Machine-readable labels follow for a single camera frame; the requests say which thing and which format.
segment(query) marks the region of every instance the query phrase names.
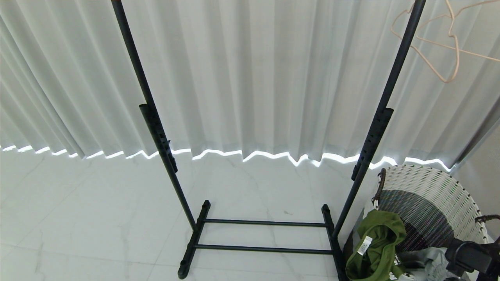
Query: wicker basket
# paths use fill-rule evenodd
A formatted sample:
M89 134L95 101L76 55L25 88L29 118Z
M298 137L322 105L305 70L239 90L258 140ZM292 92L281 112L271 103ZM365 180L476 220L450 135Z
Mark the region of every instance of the wicker basket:
M438 169L401 165L382 169L376 209L400 215L406 239L398 252L447 247L453 238L488 243L485 219L471 195L449 174Z

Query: curtain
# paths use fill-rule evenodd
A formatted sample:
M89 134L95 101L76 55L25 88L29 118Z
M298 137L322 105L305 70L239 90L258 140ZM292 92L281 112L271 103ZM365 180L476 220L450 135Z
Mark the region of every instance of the curtain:
M400 44L391 24L412 3L122 2L173 149L289 152L296 160L359 153ZM446 12L444 1L428 1L421 22ZM460 47L500 58L499 13L498 2L465 10L453 28ZM80 156L154 151L109 1L4 1L1 17L2 61L9 61L1 70L2 147ZM400 34L407 19L395 24ZM438 19L419 34L452 45L449 26ZM452 50L413 44L451 73ZM444 84L410 49L374 162L413 157L452 166L498 116L498 77L500 63L462 54L457 77Z

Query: marble floor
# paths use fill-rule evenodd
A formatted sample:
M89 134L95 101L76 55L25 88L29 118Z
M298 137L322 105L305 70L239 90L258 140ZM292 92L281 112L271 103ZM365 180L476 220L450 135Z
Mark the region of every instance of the marble floor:
M354 164L324 159L295 167L286 157L176 155L193 215L205 199L209 218L323 222L338 218ZM50 152L0 152L2 281L177 280L191 229L161 159ZM374 191L368 172L340 235L343 243ZM204 244L329 249L323 228L207 224ZM186 280L332 281L327 255L198 250Z

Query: pink wire hanger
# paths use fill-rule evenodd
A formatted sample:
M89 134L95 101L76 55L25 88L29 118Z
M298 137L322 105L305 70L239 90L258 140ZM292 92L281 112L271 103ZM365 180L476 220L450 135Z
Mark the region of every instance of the pink wire hanger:
M475 4L472 4L472 5L468 5L468 6L465 6L463 8L461 8L456 14L454 14L453 12L453 9L452 9L452 6L450 5L450 1L449 0L445 0L446 2L446 6L448 7L448 11L449 11L449 14L441 14L441 15L438 15L434 18L431 18L429 19L428 21L422 23L415 31L415 37L419 40L422 40L422 41L425 41L425 42L428 42L428 43L431 43L431 44L434 44L434 45L438 45L438 46L441 46L441 47L445 47L445 48L448 48L448 49L452 49L452 50L455 50L455 55L456 55L456 60L455 60L455 69L453 71L453 74L450 75L450 77L448 79L445 79L443 78L443 76L436 70L436 68L434 68L434 66L431 64L431 62L424 56L424 54L422 54L422 52L417 48L415 47L413 44L410 45L410 47L412 49L414 49L418 55L425 61L425 63L430 67L430 69L432 70L432 72L434 72L437 77L439 77L439 79L441 81L443 81L444 83L449 83L451 81L453 81L453 79L455 79L455 77L457 76L457 72L459 71L459 65L460 65L460 52L463 52L463 53L466 53L466 54L469 54L469 55L473 55L473 56L478 56L480 58L484 58L484 59L488 59L488 60L492 60L492 61L495 61L495 62L499 62L500 63L500 59L498 58L494 58L494 57L489 57L489 56L485 56L485 55L482 55L482 54L478 54L478 53L475 53L475 52L470 52L470 51L466 51L466 50L462 50L459 48L459 39L457 38L457 36L455 34L452 34L452 29L453 29L453 25L455 24L455 18L458 17L460 15L460 13L465 10L465 9L468 9L468 8L471 8L471 7L474 7L474 6L479 6L479 5L483 5L483 4L487 4L487 3L493 3L493 2L498 2L500 0L488 0L488 1L483 1L483 2L479 2L479 3L475 3ZM414 6L415 3L413 3L410 7L409 10L404 10L402 11L400 14L398 14L396 16L396 18L394 19L394 21L392 22L392 25L390 26L390 31L396 35L399 39L403 39L401 37L401 35L399 35L397 32L394 31L394 25L396 24L396 21L404 14L404 13L407 13L407 14L410 14L413 10L413 6ZM451 25L449 26L449 29L448 29L448 37L450 38L453 38L454 42L455 42L455 46L448 46L448 45L443 45L443 44L440 44L438 42L435 42L435 41L431 41L431 40L428 40L428 39L425 39L425 38L422 38L418 35L418 32L419 32L419 29L422 28L423 26L427 25L428 23L434 21L434 20L437 20L439 18L442 18L442 17L448 17L451 19Z

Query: olive green garment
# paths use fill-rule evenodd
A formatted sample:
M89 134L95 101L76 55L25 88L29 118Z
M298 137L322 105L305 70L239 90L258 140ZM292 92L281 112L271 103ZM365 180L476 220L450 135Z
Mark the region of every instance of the olive green garment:
M357 229L361 241L347 260L347 277L353 281L395 280L405 273L402 265L396 265L396 245L406 237L403 221L396 213L372 210ZM373 240L366 252L358 253L365 238Z

